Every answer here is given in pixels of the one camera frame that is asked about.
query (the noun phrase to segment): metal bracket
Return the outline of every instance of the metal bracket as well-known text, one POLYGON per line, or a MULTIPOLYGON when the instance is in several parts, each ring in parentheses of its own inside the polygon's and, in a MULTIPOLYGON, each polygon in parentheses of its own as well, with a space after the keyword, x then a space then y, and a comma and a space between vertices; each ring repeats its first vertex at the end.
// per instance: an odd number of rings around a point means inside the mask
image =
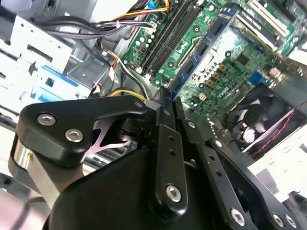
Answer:
POLYGON ((50 208, 68 185, 84 177, 82 164, 70 169, 61 168, 27 149, 20 140, 17 140, 14 160, 27 170, 50 208))

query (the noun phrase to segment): red and black wires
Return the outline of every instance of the red and black wires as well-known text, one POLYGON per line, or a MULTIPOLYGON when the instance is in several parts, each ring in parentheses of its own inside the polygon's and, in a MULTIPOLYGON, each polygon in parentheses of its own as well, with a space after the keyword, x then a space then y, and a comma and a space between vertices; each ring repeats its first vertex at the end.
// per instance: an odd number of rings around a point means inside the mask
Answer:
POLYGON ((254 157, 257 154, 259 154, 262 150, 264 150, 266 148, 266 146, 271 143, 274 139, 276 139, 278 137, 278 135, 281 134, 281 132, 287 127, 287 124, 289 123, 290 119, 293 117, 293 115, 296 113, 296 111, 302 107, 303 105, 307 104, 307 100, 304 101, 303 103, 301 103, 299 106, 297 106, 294 111, 287 117, 285 123, 283 124, 283 127, 281 127, 278 132, 272 137, 270 138, 257 152, 253 153, 251 156, 254 157))

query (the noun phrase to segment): ram slot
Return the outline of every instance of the ram slot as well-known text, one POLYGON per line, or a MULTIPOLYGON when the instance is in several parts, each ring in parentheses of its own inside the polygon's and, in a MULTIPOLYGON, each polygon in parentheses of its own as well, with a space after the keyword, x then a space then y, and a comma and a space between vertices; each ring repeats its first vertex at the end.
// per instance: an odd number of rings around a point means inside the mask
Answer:
POLYGON ((143 70, 146 70, 148 66, 151 64, 152 60, 155 58, 157 53, 160 51, 165 41, 168 39, 170 34, 173 32, 174 28, 179 23, 179 21, 182 19, 183 15, 186 13, 187 7, 192 2, 192 0, 183 0, 181 2, 182 3, 178 7, 175 16, 172 18, 169 25, 164 28, 161 35, 159 36, 160 37, 159 40, 155 43, 154 47, 150 50, 149 54, 145 57, 143 63, 141 64, 141 66, 143 67, 143 70))
POLYGON ((190 26, 193 24, 197 16, 199 15, 200 11, 202 10, 201 7, 194 7, 190 12, 187 13, 186 18, 182 20, 182 24, 176 30, 175 35, 169 42, 165 45, 163 51, 160 55, 156 58, 157 62, 152 63, 151 73, 156 74, 159 69, 164 65, 168 57, 172 54, 174 49, 176 48, 179 41, 182 39, 183 35, 188 31, 190 26))

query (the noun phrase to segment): expansion slot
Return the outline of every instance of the expansion slot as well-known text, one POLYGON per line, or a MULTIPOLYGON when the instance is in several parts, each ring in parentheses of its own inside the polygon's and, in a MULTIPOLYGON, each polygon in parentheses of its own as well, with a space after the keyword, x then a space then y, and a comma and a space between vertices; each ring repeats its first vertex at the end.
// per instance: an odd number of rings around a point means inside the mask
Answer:
POLYGON ((278 0, 266 0, 279 14, 281 14, 286 20, 293 23, 295 21, 294 15, 292 15, 278 0))
POLYGON ((183 0, 179 8, 177 9, 177 12, 175 16, 172 18, 172 21, 169 23, 167 27, 163 30, 163 32, 160 35, 159 40, 155 43, 155 46, 151 49, 150 53, 146 56, 141 66, 144 70, 147 70, 149 65, 151 64, 152 60, 156 57, 157 53, 160 51, 161 47, 165 43, 165 41, 168 39, 170 34, 173 32, 174 28, 182 19, 183 15, 185 14, 188 5, 191 3, 192 0, 183 0))
POLYGON ((288 36, 290 33, 287 26, 277 20, 270 12, 267 11, 257 0, 249 2, 251 8, 263 17, 273 28, 280 33, 283 37, 288 36))
POLYGON ((162 52, 156 57, 157 62, 152 63, 151 73, 157 73, 159 69, 163 66, 168 57, 174 51, 176 45, 179 43, 183 35, 187 32, 189 27, 195 21, 201 10, 201 6, 195 6, 190 12, 187 12, 187 16, 182 20, 182 24, 179 25, 179 28, 176 30, 174 36, 167 42, 162 52))
POLYGON ((264 28, 259 22, 257 22, 250 14, 246 11, 241 10, 236 16, 248 29, 250 29, 262 42, 267 44, 276 51, 282 47, 283 42, 278 40, 275 35, 270 33, 264 28))

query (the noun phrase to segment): capacitor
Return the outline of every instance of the capacitor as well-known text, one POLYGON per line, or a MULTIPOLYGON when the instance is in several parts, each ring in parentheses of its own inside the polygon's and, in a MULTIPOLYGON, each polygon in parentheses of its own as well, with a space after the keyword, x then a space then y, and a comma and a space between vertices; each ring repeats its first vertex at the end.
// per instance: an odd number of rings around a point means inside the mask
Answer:
POLYGON ((215 7, 214 7, 212 4, 210 4, 210 5, 208 6, 208 10, 209 10, 209 11, 214 11, 214 9, 215 9, 215 7))

